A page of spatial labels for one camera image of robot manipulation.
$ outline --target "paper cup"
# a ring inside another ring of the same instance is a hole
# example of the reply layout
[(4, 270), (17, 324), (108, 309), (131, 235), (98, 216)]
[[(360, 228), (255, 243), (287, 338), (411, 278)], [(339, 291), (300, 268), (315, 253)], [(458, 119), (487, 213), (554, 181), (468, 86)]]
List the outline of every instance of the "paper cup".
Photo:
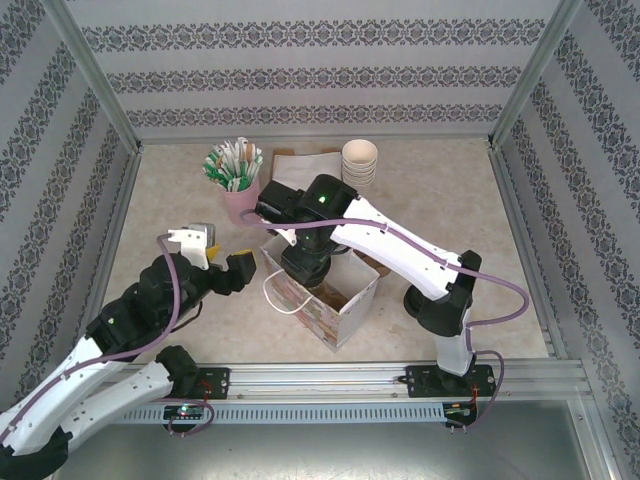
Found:
[(342, 164), (356, 169), (375, 166), (378, 148), (369, 140), (351, 140), (342, 147)]
[(349, 173), (353, 173), (354, 175), (367, 175), (371, 172), (374, 172), (376, 169), (376, 166), (374, 164), (374, 165), (371, 165), (370, 167), (358, 168), (358, 167), (353, 167), (351, 165), (342, 165), (342, 169), (347, 170)]
[(342, 176), (345, 178), (349, 178), (350, 180), (362, 180), (362, 181), (366, 181), (369, 180), (372, 177), (376, 176), (376, 172), (370, 172), (367, 173), (366, 175), (354, 175), (353, 173), (350, 173), (348, 170), (342, 170)]
[(342, 180), (347, 185), (351, 185), (352, 187), (364, 187), (364, 186), (370, 185), (375, 179), (375, 177), (376, 177), (375, 172), (367, 177), (352, 177), (346, 172), (342, 174)]

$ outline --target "purple cable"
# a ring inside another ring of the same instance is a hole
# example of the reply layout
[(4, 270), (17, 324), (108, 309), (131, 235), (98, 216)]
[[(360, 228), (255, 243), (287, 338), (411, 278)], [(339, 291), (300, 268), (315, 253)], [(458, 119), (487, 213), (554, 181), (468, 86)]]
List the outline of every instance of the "purple cable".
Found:
[(213, 406), (205, 402), (204, 400), (185, 400), (183, 398), (161, 398), (159, 400), (155, 400), (155, 402), (156, 403), (165, 403), (165, 402), (189, 403), (191, 405), (200, 405), (201, 407), (204, 407), (207, 410), (209, 410), (209, 412), (211, 412), (211, 416), (209, 417), (209, 420), (198, 425), (197, 427), (192, 428), (188, 432), (174, 431), (171, 428), (171, 426), (173, 425), (173, 421), (178, 419), (177, 418), (170, 419), (169, 424), (167, 425), (167, 429), (169, 430), (169, 435), (172, 435), (172, 436), (176, 435), (181, 438), (188, 437), (189, 435), (195, 435), (196, 433), (201, 432), (202, 430), (209, 427), (213, 423), (213, 417), (215, 415), (215, 411), (213, 410)]
[(424, 255), (429, 257), (431, 260), (442, 265), (445, 268), (450, 268), (451, 270), (454, 270), (458, 273), (463, 273), (471, 277), (479, 278), (481, 280), (486, 280), (486, 281), (495, 283), (497, 285), (501, 285), (503, 287), (506, 287), (518, 293), (522, 297), (522, 306), (518, 310), (514, 311), (513, 313), (510, 313), (509, 315), (505, 315), (503, 317), (491, 318), (487, 320), (476, 320), (475, 322), (469, 322), (465, 327), (465, 341), (467, 345), (467, 350), (469, 352), (475, 353), (476, 355), (495, 355), (498, 358), (498, 362), (500, 363), (500, 376), (498, 377), (498, 381), (496, 382), (496, 389), (493, 392), (493, 396), (491, 397), (491, 399), (489, 400), (489, 403), (487, 404), (487, 408), (485, 408), (482, 415), (479, 418), (477, 418), (475, 422), (473, 422), (470, 426), (466, 427), (464, 431), (466, 432), (467, 430), (476, 428), (479, 421), (481, 419), (484, 419), (487, 416), (487, 413), (489, 413), (489, 410), (491, 410), (491, 408), (493, 407), (493, 404), (495, 403), (498, 393), (500, 392), (500, 387), (502, 387), (502, 381), (504, 380), (504, 358), (502, 358), (502, 355), (500, 355), (500, 353), (495, 350), (480, 350), (477, 352), (474, 351), (473, 346), (471, 345), (471, 328), (470, 327), (474, 325), (475, 326), (495, 325), (497, 323), (503, 323), (509, 320), (513, 320), (514, 318), (517, 318), (520, 315), (522, 315), (527, 310), (527, 308), (529, 308), (529, 295), (524, 289), (520, 288), (515, 283), (509, 282), (507, 280), (503, 280), (502, 278), (494, 277), (493, 275), (487, 275), (486, 273), (476, 272), (474, 270), (469, 270), (468, 268), (458, 267), (457, 265), (451, 265), (446, 260), (440, 258), (435, 253), (430, 252), (419, 243), (415, 242), (414, 240), (407, 237), (406, 235), (396, 230), (395, 228), (388, 226), (386, 223), (380, 223), (374, 220), (364, 220), (361, 218), (338, 218), (338, 219), (332, 219), (332, 220), (321, 220), (318, 222), (275, 224), (275, 223), (251, 222), (245, 218), (250, 214), (256, 214), (256, 213), (254, 210), (245, 210), (242, 213), (240, 213), (240, 218), (242, 218), (242, 221), (247, 225), (251, 225), (252, 227), (256, 227), (256, 228), (262, 228), (264, 230), (274, 230), (274, 229), (298, 230), (298, 229), (306, 229), (306, 228), (330, 227), (330, 226), (340, 226), (340, 225), (364, 225), (366, 227), (377, 228), (382, 231), (389, 232), (392, 235), (398, 237), (407, 245), (415, 248), (420, 253), (423, 253)]
[(173, 263), (173, 259), (171, 258), (171, 254), (167, 247), (164, 244), (164, 241), (168, 238), (171, 238), (171, 234), (167, 233), (164, 235), (160, 235), (157, 238), (158, 245), (160, 246), (160, 250), (162, 251), (162, 255), (167, 261), (167, 266), (169, 267), (169, 275), (171, 276), (171, 285), (173, 287), (173, 310), (171, 312), (171, 319), (169, 320), (169, 324), (167, 328), (160, 334), (158, 338), (153, 340), (152, 342), (144, 345), (142, 347), (136, 348), (134, 350), (129, 350), (128, 352), (115, 353), (113, 355), (105, 355), (102, 357), (92, 358), (91, 360), (86, 360), (84, 362), (78, 363), (77, 365), (65, 370), (61, 375), (51, 379), (47, 384), (45, 384), (33, 397), (29, 399), (27, 403), (18, 411), (16, 416), (9, 422), (7, 428), (4, 429), (2, 434), (0, 434), (0, 445), (6, 440), (6, 438), (11, 433), (11, 429), (14, 428), (20, 420), (25, 416), (25, 414), (36, 404), (42, 396), (51, 390), (54, 386), (62, 381), (63, 377), (68, 377), (72, 373), (77, 372), (78, 370), (82, 370), (85, 367), (90, 365), (95, 365), (96, 363), (106, 363), (112, 362), (115, 360), (121, 360), (123, 358), (132, 357), (135, 355), (140, 355), (147, 350), (152, 349), (156, 345), (159, 345), (167, 336), (171, 333), (173, 327), (178, 323), (178, 316), (180, 314), (180, 283), (178, 282), (178, 272), (176, 271), (176, 266)]

